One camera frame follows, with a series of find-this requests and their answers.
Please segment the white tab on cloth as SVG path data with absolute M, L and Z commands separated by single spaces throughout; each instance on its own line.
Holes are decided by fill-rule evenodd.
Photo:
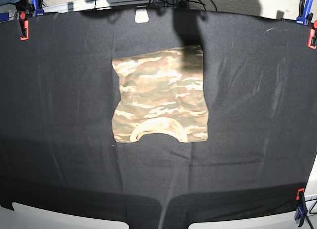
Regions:
M 136 23 L 147 23 L 149 21 L 148 12 L 145 6 L 136 8 L 134 21 Z

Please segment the camouflage t-shirt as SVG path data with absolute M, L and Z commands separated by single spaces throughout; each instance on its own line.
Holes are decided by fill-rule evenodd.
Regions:
M 117 142 L 133 143 L 155 133 L 181 143 L 207 140 L 200 45 L 114 59 L 112 66 L 121 96 L 112 117 Z

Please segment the black table cloth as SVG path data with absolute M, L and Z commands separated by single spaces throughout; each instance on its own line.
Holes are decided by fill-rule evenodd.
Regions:
M 296 209 L 317 153 L 310 26 L 233 13 L 134 9 L 0 25 L 0 204 L 132 229 L 186 229 Z M 117 142 L 114 59 L 200 45 L 206 141 Z

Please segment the blue clamp top left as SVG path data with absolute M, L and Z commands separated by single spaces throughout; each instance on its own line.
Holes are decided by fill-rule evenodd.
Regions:
M 34 17 L 44 15 L 42 4 L 43 0 L 31 0 L 32 14 Z

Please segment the orange blue clamp bottom right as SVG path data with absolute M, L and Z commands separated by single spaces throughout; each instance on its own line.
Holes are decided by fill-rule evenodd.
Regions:
M 310 229 L 314 229 L 309 217 L 308 217 L 308 209 L 306 207 L 306 201 L 304 196 L 304 188 L 300 188 L 297 191 L 296 201 L 297 201 L 297 208 L 294 220 L 298 223 L 298 227 L 302 227 L 304 221 L 307 221 L 309 224 Z

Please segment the orange clamp far right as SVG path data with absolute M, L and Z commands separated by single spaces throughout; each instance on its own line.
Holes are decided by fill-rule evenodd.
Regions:
M 314 21 L 313 26 L 310 29 L 307 46 L 311 49 L 317 48 L 317 21 Z

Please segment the orange clamp far left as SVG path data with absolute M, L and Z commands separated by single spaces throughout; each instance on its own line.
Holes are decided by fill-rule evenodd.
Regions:
M 16 12 L 14 15 L 14 19 L 18 22 L 21 36 L 20 40 L 28 40 L 29 39 L 29 21 L 27 20 L 26 13 L 23 11 Z

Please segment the blue clamp top right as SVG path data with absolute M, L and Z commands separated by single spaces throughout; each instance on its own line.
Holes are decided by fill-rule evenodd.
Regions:
M 313 0 L 300 0 L 299 2 L 299 15 L 296 18 L 296 23 L 301 25 L 309 25 L 313 14 L 310 12 Z

